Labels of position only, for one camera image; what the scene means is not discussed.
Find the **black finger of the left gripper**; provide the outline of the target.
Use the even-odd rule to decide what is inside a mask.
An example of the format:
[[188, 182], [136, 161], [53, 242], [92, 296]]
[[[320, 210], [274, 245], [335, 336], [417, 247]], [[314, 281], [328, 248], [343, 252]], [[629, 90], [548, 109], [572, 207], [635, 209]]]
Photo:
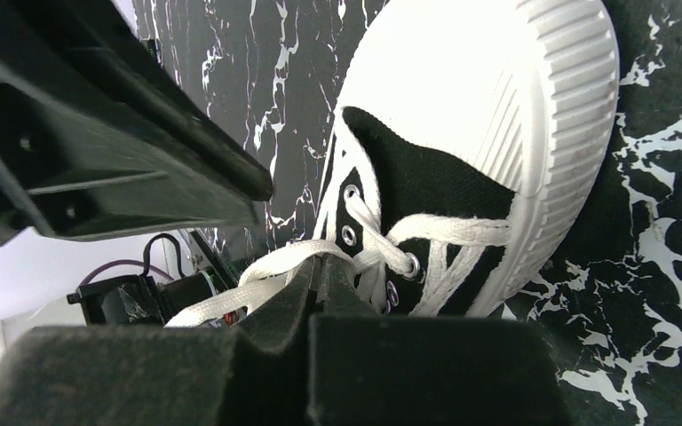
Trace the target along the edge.
[[0, 246], [251, 225], [269, 172], [110, 1], [0, 1]]

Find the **black white sneaker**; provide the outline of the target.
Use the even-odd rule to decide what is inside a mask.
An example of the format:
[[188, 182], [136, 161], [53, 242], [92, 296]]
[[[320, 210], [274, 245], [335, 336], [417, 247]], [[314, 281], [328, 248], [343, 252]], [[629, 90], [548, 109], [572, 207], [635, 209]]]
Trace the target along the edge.
[[314, 236], [380, 313], [484, 317], [580, 214], [615, 120], [600, 1], [391, 1], [337, 97]]

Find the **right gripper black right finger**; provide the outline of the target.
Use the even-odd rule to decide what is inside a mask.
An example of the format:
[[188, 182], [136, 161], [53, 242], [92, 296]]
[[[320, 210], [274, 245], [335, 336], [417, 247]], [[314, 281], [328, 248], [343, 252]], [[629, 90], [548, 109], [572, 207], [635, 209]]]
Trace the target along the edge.
[[569, 425], [555, 366], [511, 320], [382, 316], [339, 259], [314, 256], [309, 288], [312, 425]]

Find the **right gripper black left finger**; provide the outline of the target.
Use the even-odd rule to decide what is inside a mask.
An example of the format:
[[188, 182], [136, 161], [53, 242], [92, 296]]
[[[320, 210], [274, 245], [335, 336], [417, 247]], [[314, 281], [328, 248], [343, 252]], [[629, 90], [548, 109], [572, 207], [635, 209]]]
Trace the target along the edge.
[[0, 361], [0, 425], [301, 425], [317, 257], [231, 327], [38, 327]]

